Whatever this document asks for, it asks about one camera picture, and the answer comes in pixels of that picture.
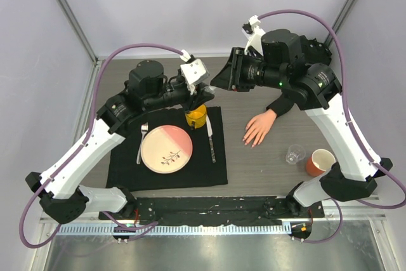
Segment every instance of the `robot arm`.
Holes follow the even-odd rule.
[[[343,113],[341,84],[329,67],[328,48],[285,29],[265,33],[256,16],[243,26],[249,41],[245,48],[232,48],[223,70],[211,85],[225,90],[248,92],[255,86],[280,89],[315,122],[333,149],[337,163],[330,171],[300,183],[289,194],[292,209],[308,207],[327,198],[349,201],[365,198],[376,188],[381,173],[367,160],[348,127]],[[390,169],[362,136],[375,161]]]
[[[125,140],[134,122],[147,120],[148,112],[179,104],[188,112],[214,98],[212,87],[202,83],[209,76],[202,61],[193,57],[185,61],[178,75],[170,79],[164,75],[163,66],[153,60],[139,63],[129,73],[124,90],[109,98],[97,112],[88,142],[39,196],[45,213],[61,224],[88,212],[110,211],[118,217],[131,216],[136,201],[127,190],[79,184],[103,156]],[[86,134],[49,169],[26,177],[33,192],[83,145]]]

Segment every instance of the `gray table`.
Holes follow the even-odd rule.
[[[128,73],[140,60],[114,60],[108,67],[100,86],[98,107],[124,88]],[[180,59],[159,60],[165,74],[176,74]],[[224,66],[226,58],[203,58],[211,76]],[[329,149],[329,145],[314,123],[295,106],[278,118],[264,142],[255,148],[242,142],[244,128],[250,118],[264,111],[280,95],[277,89],[257,87],[249,93],[216,90],[216,98],[207,106],[221,106],[224,123],[228,185],[216,187],[178,188],[135,192],[137,196],[241,196],[286,195],[291,188],[310,177],[305,172],[305,161],[290,166],[285,161],[287,148],[300,144],[310,155],[316,149]],[[82,184],[105,187],[110,156],[103,158],[85,177]]]

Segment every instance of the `knife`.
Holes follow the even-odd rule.
[[[209,135],[210,151],[211,151],[211,160],[213,163],[216,163],[216,156],[214,155],[213,140],[211,136],[213,135],[213,130],[211,129],[211,123],[209,116],[206,116],[206,125],[207,125],[207,134]]]

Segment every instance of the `mug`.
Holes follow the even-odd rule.
[[[317,177],[336,163],[334,155],[325,149],[315,150],[306,163],[306,171],[310,176]]]
[[[203,127],[206,123],[207,109],[203,104],[186,114],[186,122],[192,129]]]

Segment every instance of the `orange cup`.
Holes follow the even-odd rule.
[[[336,163],[334,155],[325,149],[315,150],[306,163],[306,171],[310,176],[317,177],[324,174]]]

